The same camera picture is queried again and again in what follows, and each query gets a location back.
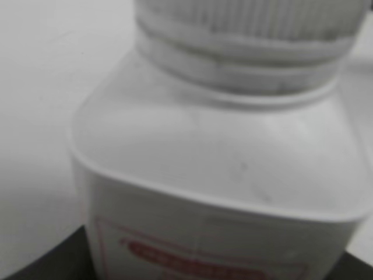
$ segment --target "dark object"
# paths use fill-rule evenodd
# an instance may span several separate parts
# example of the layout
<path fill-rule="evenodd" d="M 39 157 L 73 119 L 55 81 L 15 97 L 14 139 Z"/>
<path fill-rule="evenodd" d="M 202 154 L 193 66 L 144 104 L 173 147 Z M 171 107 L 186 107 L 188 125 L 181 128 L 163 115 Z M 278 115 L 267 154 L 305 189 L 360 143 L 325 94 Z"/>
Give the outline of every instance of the dark object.
<path fill-rule="evenodd" d="M 38 261 L 5 280 L 97 280 L 84 228 L 77 230 Z"/>
<path fill-rule="evenodd" d="M 373 268 L 345 254 L 326 280 L 372 280 Z M 5 280 L 97 280 L 84 228 L 34 264 Z"/>

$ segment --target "white background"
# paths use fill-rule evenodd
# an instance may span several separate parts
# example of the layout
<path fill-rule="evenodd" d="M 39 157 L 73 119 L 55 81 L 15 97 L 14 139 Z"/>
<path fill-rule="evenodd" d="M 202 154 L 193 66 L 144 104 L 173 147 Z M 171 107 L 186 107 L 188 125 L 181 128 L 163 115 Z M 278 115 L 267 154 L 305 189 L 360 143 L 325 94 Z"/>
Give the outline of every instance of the white background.
<path fill-rule="evenodd" d="M 132 25 L 130 0 L 0 1 L 0 278 L 80 226 L 65 127 L 131 47 Z M 373 147 L 373 16 L 341 88 Z M 373 265 L 373 220 L 349 250 Z"/>

